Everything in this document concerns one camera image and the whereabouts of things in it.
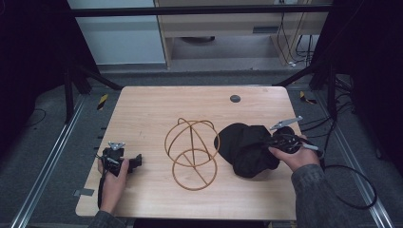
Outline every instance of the forearm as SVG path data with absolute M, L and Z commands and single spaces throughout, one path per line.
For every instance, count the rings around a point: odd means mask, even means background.
M 343 204 L 326 181 L 322 169 L 308 164 L 296 170 L 292 182 L 297 194 L 298 227 L 352 227 Z
M 118 220 L 117 218 L 110 215 L 108 212 L 105 211 L 98 211 L 95 218 L 89 224 L 88 228 L 125 228 L 125 225 Z

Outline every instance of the horizontal bar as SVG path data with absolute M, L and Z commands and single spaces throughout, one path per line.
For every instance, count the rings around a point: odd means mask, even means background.
M 47 13 L 74 17 L 146 16 L 183 14 L 226 14 L 226 13 L 273 13 L 273 12 L 328 12 L 345 10 L 332 4 L 320 5 L 245 5 L 206 7 L 163 7 L 163 8 L 117 8 L 117 9 L 70 9 L 48 10 Z

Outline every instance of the floor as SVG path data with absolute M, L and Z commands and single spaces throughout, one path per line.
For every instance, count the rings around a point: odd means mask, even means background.
M 300 50 L 307 47 L 307 41 L 305 38 Z M 178 39 L 169 69 L 105 76 L 124 86 L 268 86 L 293 75 L 304 66 L 305 62 L 296 66 L 281 65 L 267 36 L 216 37 L 213 42 Z M 307 129 L 309 122 L 323 120 L 327 116 L 326 108 L 321 105 L 325 102 L 320 102 L 325 94 L 323 91 L 312 92 L 307 86 L 309 78 L 308 75 L 288 87 L 296 115 L 305 118 L 301 129 Z M 26 212 L 30 227 L 85 227 L 89 223 L 90 218 L 75 215 L 78 198 L 73 195 L 75 190 L 84 186 L 87 170 L 92 165 L 94 153 L 119 98 L 119 91 L 90 82 L 93 85 L 91 94 L 79 96 L 75 93 L 75 103 L 82 104 L 81 115 L 72 130 L 67 132 L 68 141 L 60 143 L 62 153 L 58 156 L 53 156 L 53 151 L 60 133 L 65 130 L 63 88 L 57 87 L 38 98 L 37 109 L 10 149 L 13 156 L 1 162 L 0 227 L 10 226 L 31 196 L 32 186 L 38 185 L 40 187 L 34 189 L 39 196 L 34 198 L 33 210 Z M 307 99 L 319 103 L 303 102 L 299 97 L 300 91 L 305 92 Z M 103 110 L 99 111 L 96 106 L 105 93 L 108 100 Z M 348 102 L 347 96 L 339 99 L 340 105 Z M 374 183 L 380 201 L 371 210 L 356 210 L 347 206 L 345 210 L 359 227 L 403 227 L 403 179 L 389 161 L 375 157 L 371 139 L 353 111 L 354 106 L 350 104 L 340 111 L 337 127 L 329 140 L 326 162 L 358 165 L 359 170 Z M 326 134 L 329 128 L 330 124 L 326 123 L 304 134 L 323 148 L 325 138 L 315 136 Z M 47 169 L 44 164 L 49 163 L 49 158 L 54 159 L 54 164 Z M 36 181 L 41 175 L 47 177 L 42 185 Z M 365 195 L 369 193 L 369 186 L 365 181 L 345 170 L 329 170 L 327 175 L 344 199 L 361 205 L 368 203 Z M 276 222 L 273 227 L 294 226 L 288 221 Z

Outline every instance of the person's left hand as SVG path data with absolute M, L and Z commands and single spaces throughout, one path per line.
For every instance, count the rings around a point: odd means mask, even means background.
M 124 159 L 119 176 L 116 177 L 110 172 L 106 173 L 106 178 L 102 193 L 101 211 L 113 215 L 119 200 L 125 190 L 127 178 L 128 160 Z M 101 160 L 98 160 L 98 171 L 103 172 L 104 167 Z

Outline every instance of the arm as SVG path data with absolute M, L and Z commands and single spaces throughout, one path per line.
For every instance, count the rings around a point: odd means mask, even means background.
M 119 203 L 120 198 L 125 190 L 125 183 L 127 177 L 128 160 L 122 162 L 121 172 L 118 177 L 115 177 L 111 173 L 106 173 L 106 179 L 103 187 L 102 205 L 100 211 L 98 211 L 95 218 L 89 224 L 89 228 L 92 227 L 122 227 L 125 225 L 113 217 L 116 206 Z M 103 166 L 101 161 L 98 161 L 98 170 L 103 172 Z
M 342 202 L 326 180 L 314 151 L 304 147 L 295 154 L 272 147 L 269 150 L 294 172 L 291 180 L 297 194 L 298 227 L 353 227 L 343 211 Z

